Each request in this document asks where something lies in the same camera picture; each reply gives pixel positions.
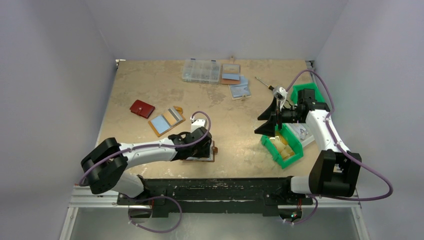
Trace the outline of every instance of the screwdriver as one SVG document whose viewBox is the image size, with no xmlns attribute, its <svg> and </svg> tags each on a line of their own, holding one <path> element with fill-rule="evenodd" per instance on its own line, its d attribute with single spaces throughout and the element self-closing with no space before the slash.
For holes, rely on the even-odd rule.
<svg viewBox="0 0 424 240">
<path fill-rule="evenodd" d="M 259 82 L 263 83 L 265 86 L 267 86 L 269 90 L 271 90 L 271 91 L 274 90 L 274 87 L 273 86 L 266 84 L 259 77 L 255 76 L 254 78 L 257 79 L 257 80 L 259 80 Z"/>
</svg>

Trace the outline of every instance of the cable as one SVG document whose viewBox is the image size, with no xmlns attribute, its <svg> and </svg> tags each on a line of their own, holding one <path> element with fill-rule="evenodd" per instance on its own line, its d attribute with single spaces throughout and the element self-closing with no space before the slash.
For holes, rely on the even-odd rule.
<svg viewBox="0 0 424 240">
<path fill-rule="evenodd" d="M 195 111 L 190 118 L 193 118 L 196 114 L 203 114 L 206 118 L 207 118 L 207 130 L 204 133 L 203 136 L 201 136 L 199 139 L 197 139 L 194 142 L 188 143 L 188 144 L 183 144 L 183 145 L 170 145 L 170 144 L 158 144 L 158 143 L 152 143 L 152 144 L 145 144 L 145 145 L 138 145 L 135 146 L 133 148 L 126 148 L 120 151 L 117 151 L 105 158 L 103 158 L 102 160 L 96 162 L 93 166 L 91 166 L 86 172 L 84 172 L 84 174 L 82 175 L 81 179 L 78 182 L 78 185 L 81 187 L 85 187 L 86 184 L 84 184 L 84 180 L 86 179 L 86 177 L 93 171 L 93 169 L 97 168 L 98 166 L 100 166 L 101 164 L 103 164 L 104 162 L 108 161 L 111 158 L 114 158 L 118 155 L 127 153 L 127 152 L 131 152 L 133 150 L 137 150 L 137 149 L 143 149 L 143 148 L 151 148 L 151 147 L 165 147 L 165 148 L 186 148 L 186 147 L 190 147 L 192 145 L 195 145 L 197 143 L 199 143 L 200 141 L 202 141 L 204 138 L 206 138 L 206 136 L 209 134 L 209 131 L 211 130 L 211 118 L 204 112 L 204 111 Z"/>
<path fill-rule="evenodd" d="M 315 207 L 313 208 L 312 212 L 305 218 L 301 219 L 298 222 L 287 222 L 285 219 L 282 221 L 284 224 L 290 224 L 290 225 L 298 225 L 298 224 L 302 224 L 304 222 L 306 222 L 308 219 L 310 219 L 312 217 L 312 215 L 315 214 L 315 212 L 318 209 L 318 200 L 315 198 L 314 195 L 309 195 L 309 197 L 313 200 L 315 200 Z"/>
<path fill-rule="evenodd" d="M 348 198 L 348 197 L 338 197 L 338 196 L 327 196 L 327 195 L 323 195 L 323 197 L 326 198 L 332 198 L 332 199 L 338 199 L 338 200 L 346 200 L 346 201 L 375 201 L 375 200 L 380 200 L 380 199 L 385 199 L 387 197 L 389 197 L 390 195 L 393 194 L 393 185 L 392 183 L 385 177 L 383 176 L 381 173 L 379 173 L 378 171 L 372 169 L 371 167 L 367 166 L 366 164 L 360 162 L 359 160 L 357 160 L 356 158 L 354 158 L 353 156 L 349 155 L 340 145 L 339 140 L 337 139 L 336 135 L 333 132 L 333 129 L 330 126 L 330 117 L 331 115 L 334 113 L 334 111 L 336 110 L 336 107 L 334 106 L 334 102 L 333 102 L 333 98 L 330 94 L 330 91 L 326 85 L 326 83 L 324 82 L 324 80 L 321 78 L 320 75 L 318 75 L 318 73 L 316 73 L 313 70 L 310 69 L 305 69 L 301 72 L 299 72 L 299 74 L 297 74 L 297 76 L 293 79 L 293 81 L 290 83 L 290 85 L 288 86 L 288 88 L 286 89 L 286 91 L 288 92 L 289 89 L 293 86 L 293 84 L 296 82 L 296 80 L 299 78 L 299 76 L 305 72 L 310 72 L 312 74 L 314 74 L 315 76 L 318 77 L 319 81 L 321 82 L 322 86 L 324 87 L 325 91 L 327 92 L 330 104 L 331 104 L 331 111 L 327 114 L 327 116 L 325 117 L 325 125 L 328 128 L 328 131 L 330 132 L 330 135 L 332 137 L 332 139 L 334 140 L 334 142 L 336 142 L 336 146 L 337 148 L 348 158 L 350 159 L 352 162 L 354 162 L 355 164 L 361 166 L 362 168 L 368 170 L 370 173 L 376 175 L 377 177 L 379 177 L 380 179 L 382 179 L 388 186 L 388 192 L 386 194 L 380 195 L 380 196 L 374 196 L 374 197 L 365 197 L 365 198 Z"/>
<path fill-rule="evenodd" d="M 152 233 L 166 234 L 166 233 L 172 232 L 174 229 L 176 229 L 180 225 L 181 219 L 183 219 L 183 209 L 181 209 L 181 205 L 177 202 L 177 200 L 173 199 L 172 197 L 169 197 L 169 196 L 154 196 L 154 197 L 149 197 L 149 198 L 140 199 L 140 200 L 130 198 L 130 197 L 128 197 L 128 198 L 132 199 L 136 202 L 145 202 L 145 201 L 150 201 L 150 200 L 155 200 L 155 199 L 168 199 L 168 200 L 171 200 L 172 202 L 174 202 L 179 209 L 179 219 L 178 219 L 178 221 L 176 222 L 176 224 L 173 227 L 171 227 L 170 229 L 167 229 L 167 230 L 154 230 L 154 229 L 151 229 L 151 228 L 148 228 L 148 227 L 145 227 L 145 226 L 142 226 L 142 225 L 136 223 L 135 221 L 133 221 L 133 219 L 131 219 L 130 210 L 128 210 L 128 219 L 129 219 L 128 224 L 133 224 L 134 226 L 139 227 L 141 229 L 147 230 L 147 231 L 152 232 Z"/>
</svg>

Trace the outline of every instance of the gray wall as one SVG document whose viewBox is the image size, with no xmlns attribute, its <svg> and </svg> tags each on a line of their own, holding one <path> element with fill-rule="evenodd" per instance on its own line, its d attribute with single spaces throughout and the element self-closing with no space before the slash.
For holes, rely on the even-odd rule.
<svg viewBox="0 0 424 240">
<path fill-rule="evenodd" d="M 347 0 L 86 0 L 117 59 L 314 59 Z"/>
<path fill-rule="evenodd" d="M 58 239 L 114 58 L 83 0 L 0 3 L 0 239 Z"/>
<path fill-rule="evenodd" d="M 424 2 L 351 0 L 316 59 L 334 97 L 334 125 L 394 194 L 363 202 L 372 239 L 424 235 Z M 360 197 L 387 187 L 364 170 Z"/>
</svg>

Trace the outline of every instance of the table top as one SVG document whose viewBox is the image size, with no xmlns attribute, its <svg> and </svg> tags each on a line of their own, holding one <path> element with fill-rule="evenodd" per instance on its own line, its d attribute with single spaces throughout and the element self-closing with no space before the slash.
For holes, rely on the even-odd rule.
<svg viewBox="0 0 424 240">
<path fill-rule="evenodd" d="M 251 97 L 246 100 L 233 100 L 227 85 L 184 82 L 184 62 L 121 61 L 98 142 L 115 137 L 119 143 L 145 143 L 190 131 L 190 115 L 201 110 L 211 118 L 210 132 L 218 147 L 215 162 L 152 162 L 130 168 L 130 173 L 145 178 L 253 178 L 309 174 L 319 154 L 315 142 L 305 147 L 303 158 L 282 169 L 261 145 L 261 136 L 254 134 L 254 129 L 263 123 L 257 117 L 273 100 L 272 92 L 255 76 L 274 87 L 287 87 L 300 71 L 307 68 L 304 60 L 237 59 L 234 63 L 240 64 L 241 74 L 249 80 Z M 310 75 L 305 73 L 296 84 L 310 82 Z M 149 120 L 172 106 L 181 107 L 187 120 L 157 137 L 148 119 L 130 112 L 135 100 L 156 107 Z"/>
</svg>

